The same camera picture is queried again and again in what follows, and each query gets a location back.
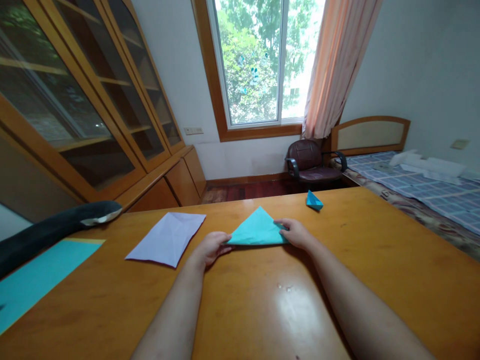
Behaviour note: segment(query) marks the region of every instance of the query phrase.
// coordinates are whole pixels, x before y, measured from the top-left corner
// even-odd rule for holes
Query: chair armrest
[[[345,170],[347,170],[348,166],[347,166],[347,158],[345,157],[344,153],[341,152],[341,151],[324,151],[322,152],[322,157],[324,154],[335,154],[337,155],[339,158],[340,158],[340,162],[341,162],[341,172],[343,173]]]
[[[286,161],[286,166],[288,168],[288,172],[290,172],[290,165],[293,168],[293,178],[294,179],[300,179],[300,171],[299,171],[299,165],[297,164],[297,160],[294,158],[287,157],[285,158]]]

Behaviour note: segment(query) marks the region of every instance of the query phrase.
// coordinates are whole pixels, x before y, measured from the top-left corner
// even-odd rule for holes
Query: bed
[[[404,149],[410,121],[369,116],[342,123],[331,132],[331,150],[347,156],[344,175],[386,200],[480,262],[480,184],[462,179],[453,185],[421,174],[374,169]],[[338,158],[330,165],[340,168]]]

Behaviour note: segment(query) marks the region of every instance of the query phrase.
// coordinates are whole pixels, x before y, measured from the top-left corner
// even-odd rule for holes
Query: white wall
[[[476,0],[384,0],[341,122],[409,119],[406,150],[479,172],[479,19]]]
[[[412,120],[412,90],[448,26],[456,0],[384,0],[341,122],[373,115]]]
[[[276,174],[299,136],[220,142],[190,0],[133,0],[165,92],[187,145],[195,144],[207,180]],[[202,127],[188,135],[184,127]]]
[[[408,111],[407,149],[480,173],[480,2],[462,1],[419,79]],[[450,148],[469,139],[464,150]]]
[[[0,241],[28,228],[32,223],[0,204]]]

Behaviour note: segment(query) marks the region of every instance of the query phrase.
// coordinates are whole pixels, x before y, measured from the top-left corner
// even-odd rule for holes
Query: table surface
[[[363,187],[176,208],[206,214],[177,270],[125,256],[167,210],[128,213],[76,238],[106,239],[0,336],[2,359],[127,359],[177,273],[211,231],[258,206],[301,220],[439,359],[480,356],[480,264]],[[291,245],[246,247],[205,274],[193,359],[349,359],[311,260]]]

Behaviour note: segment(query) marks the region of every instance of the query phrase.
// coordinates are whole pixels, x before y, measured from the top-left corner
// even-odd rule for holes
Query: wooden headboard
[[[347,121],[331,130],[331,151],[346,156],[402,151],[410,120],[395,116],[367,116]]]

